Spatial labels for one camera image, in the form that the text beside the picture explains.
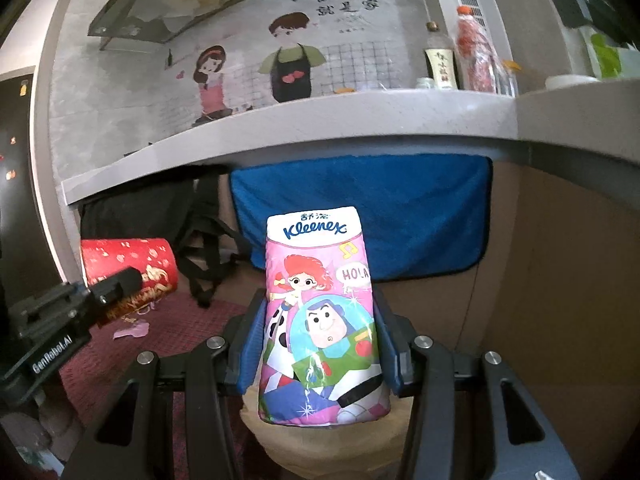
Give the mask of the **red crushed drink can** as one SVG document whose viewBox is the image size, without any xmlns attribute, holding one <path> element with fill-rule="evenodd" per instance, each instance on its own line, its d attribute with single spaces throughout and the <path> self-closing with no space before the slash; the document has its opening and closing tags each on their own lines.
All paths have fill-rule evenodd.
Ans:
<svg viewBox="0 0 640 480">
<path fill-rule="evenodd" d="M 155 304 L 178 289 L 176 258 L 164 238 L 82 240 L 86 285 L 96 296 L 96 324 L 104 326 Z"/>
</svg>

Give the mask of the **Kleenex tissue pack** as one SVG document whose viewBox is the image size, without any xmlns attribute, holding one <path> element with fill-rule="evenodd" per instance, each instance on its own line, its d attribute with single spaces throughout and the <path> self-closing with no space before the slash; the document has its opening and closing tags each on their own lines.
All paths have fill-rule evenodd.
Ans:
<svg viewBox="0 0 640 480">
<path fill-rule="evenodd" d="M 372 283 L 353 206 L 267 220 L 258 413 L 297 427 L 352 425 L 390 412 Z"/>
</svg>

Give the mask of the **trash bin with plastic bag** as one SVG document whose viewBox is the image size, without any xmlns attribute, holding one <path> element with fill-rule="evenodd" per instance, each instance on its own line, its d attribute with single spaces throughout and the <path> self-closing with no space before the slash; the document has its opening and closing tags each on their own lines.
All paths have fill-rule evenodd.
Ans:
<svg viewBox="0 0 640 480">
<path fill-rule="evenodd" d="M 243 396 L 242 421 L 284 469 L 305 479 L 356 472 L 388 479 L 398 471 L 412 409 L 412 400 L 390 398 L 392 409 L 383 418 L 350 426 L 300 428 L 270 425 L 257 413 L 258 390 Z"/>
</svg>

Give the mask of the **pink plastic scrap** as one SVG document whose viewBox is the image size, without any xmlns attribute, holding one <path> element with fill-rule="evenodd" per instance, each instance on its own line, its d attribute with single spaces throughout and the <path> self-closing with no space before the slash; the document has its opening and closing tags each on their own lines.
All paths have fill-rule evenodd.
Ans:
<svg viewBox="0 0 640 480">
<path fill-rule="evenodd" d="M 143 320 L 134 321 L 127 327 L 115 330 L 113 339 L 122 339 L 126 337 L 144 338 L 150 331 L 150 324 Z"/>
</svg>

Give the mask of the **dark entrance door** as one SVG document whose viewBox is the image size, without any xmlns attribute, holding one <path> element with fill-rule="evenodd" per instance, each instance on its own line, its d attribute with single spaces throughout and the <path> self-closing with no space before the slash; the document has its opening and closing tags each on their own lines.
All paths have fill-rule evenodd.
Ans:
<svg viewBox="0 0 640 480">
<path fill-rule="evenodd" d="M 61 281 L 32 185 L 31 93 L 31 74 L 1 81 L 1 284 L 9 306 L 46 292 Z"/>
</svg>

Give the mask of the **red plaid tablecloth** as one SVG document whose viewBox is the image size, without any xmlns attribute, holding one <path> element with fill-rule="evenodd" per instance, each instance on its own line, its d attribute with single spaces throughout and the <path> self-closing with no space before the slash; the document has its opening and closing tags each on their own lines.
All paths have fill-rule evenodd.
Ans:
<svg viewBox="0 0 640 480">
<path fill-rule="evenodd" d="M 186 466 L 191 479 L 239 479 L 224 388 L 224 328 L 247 307 L 222 312 L 224 327 L 174 356 L 140 352 L 114 385 L 63 471 L 66 479 L 172 479 L 174 395 L 184 396 Z"/>
</svg>

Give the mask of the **black hanging bag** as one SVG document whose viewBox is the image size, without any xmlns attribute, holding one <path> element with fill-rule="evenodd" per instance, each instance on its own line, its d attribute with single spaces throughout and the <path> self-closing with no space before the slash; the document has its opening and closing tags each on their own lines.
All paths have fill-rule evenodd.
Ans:
<svg viewBox="0 0 640 480">
<path fill-rule="evenodd" d="M 252 252 L 220 216 L 220 177 L 229 171 L 224 165 L 183 166 L 86 198 L 78 204 L 80 237 L 167 240 L 192 297 L 207 309 L 218 286 Z"/>
</svg>

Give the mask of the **blue hanging towel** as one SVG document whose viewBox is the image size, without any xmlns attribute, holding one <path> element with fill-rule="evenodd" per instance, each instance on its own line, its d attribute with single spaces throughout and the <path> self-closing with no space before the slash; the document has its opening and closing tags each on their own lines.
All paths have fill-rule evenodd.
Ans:
<svg viewBox="0 0 640 480">
<path fill-rule="evenodd" d="M 488 245 L 494 168 L 462 154 L 341 156 L 244 168 L 230 190 L 250 262 L 265 269 L 267 220 L 357 209 L 375 281 L 464 272 Z"/>
</svg>

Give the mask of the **dark sauce bottle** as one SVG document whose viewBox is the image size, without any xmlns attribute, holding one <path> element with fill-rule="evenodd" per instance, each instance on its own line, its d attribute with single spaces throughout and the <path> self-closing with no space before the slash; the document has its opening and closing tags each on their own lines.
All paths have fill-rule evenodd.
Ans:
<svg viewBox="0 0 640 480">
<path fill-rule="evenodd" d="M 456 49 L 452 39 L 440 30 L 439 24 L 430 21 L 427 29 L 426 59 L 428 76 L 440 90 L 459 90 L 459 78 L 456 61 Z"/>
</svg>

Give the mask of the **small glass jar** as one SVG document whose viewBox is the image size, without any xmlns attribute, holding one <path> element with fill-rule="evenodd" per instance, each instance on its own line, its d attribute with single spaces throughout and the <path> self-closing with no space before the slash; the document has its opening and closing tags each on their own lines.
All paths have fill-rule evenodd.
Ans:
<svg viewBox="0 0 640 480">
<path fill-rule="evenodd" d="M 518 96 L 518 74 L 521 73 L 521 65 L 512 60 L 503 60 L 504 90 L 506 96 L 516 98 Z"/>
</svg>

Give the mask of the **white bowl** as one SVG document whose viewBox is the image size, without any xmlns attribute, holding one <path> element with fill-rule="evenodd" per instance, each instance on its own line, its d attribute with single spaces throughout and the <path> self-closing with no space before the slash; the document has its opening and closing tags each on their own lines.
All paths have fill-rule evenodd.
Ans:
<svg viewBox="0 0 640 480">
<path fill-rule="evenodd" d="M 599 79 L 591 76 L 576 74 L 556 75 L 546 79 L 544 88 L 551 91 L 580 86 L 581 84 L 594 84 L 595 82 L 599 82 Z"/>
</svg>

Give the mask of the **red plastic bottle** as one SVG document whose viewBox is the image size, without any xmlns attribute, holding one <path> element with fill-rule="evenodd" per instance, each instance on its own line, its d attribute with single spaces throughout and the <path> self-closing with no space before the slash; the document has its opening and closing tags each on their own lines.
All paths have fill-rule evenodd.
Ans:
<svg viewBox="0 0 640 480">
<path fill-rule="evenodd" d="M 465 72 L 466 88 L 498 93 L 495 50 L 469 6 L 458 6 L 457 48 Z"/>
</svg>

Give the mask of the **green white package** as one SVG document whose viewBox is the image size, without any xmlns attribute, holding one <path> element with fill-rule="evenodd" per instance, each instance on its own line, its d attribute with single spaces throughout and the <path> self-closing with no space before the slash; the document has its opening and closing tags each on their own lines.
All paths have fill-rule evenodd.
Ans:
<svg viewBox="0 0 640 480">
<path fill-rule="evenodd" d="M 638 79 L 639 50 L 616 47 L 590 26 L 579 29 L 585 41 L 593 75 L 599 79 Z"/>
</svg>

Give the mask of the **cartoon couple wall sticker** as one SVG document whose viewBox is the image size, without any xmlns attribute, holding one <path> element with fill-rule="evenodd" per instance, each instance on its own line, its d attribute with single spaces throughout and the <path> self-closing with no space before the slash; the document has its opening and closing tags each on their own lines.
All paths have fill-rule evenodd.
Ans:
<svg viewBox="0 0 640 480">
<path fill-rule="evenodd" d="M 422 0 L 245 0 L 171 40 L 158 82 L 171 132 L 281 103 L 410 88 Z"/>
</svg>

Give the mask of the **black wall rack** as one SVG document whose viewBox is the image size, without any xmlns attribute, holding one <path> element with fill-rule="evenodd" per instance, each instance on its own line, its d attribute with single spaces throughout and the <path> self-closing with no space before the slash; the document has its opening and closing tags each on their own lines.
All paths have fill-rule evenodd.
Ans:
<svg viewBox="0 0 640 480">
<path fill-rule="evenodd" d="M 552 0 L 567 28 L 590 25 L 618 44 L 632 44 L 631 31 L 608 0 Z"/>
</svg>

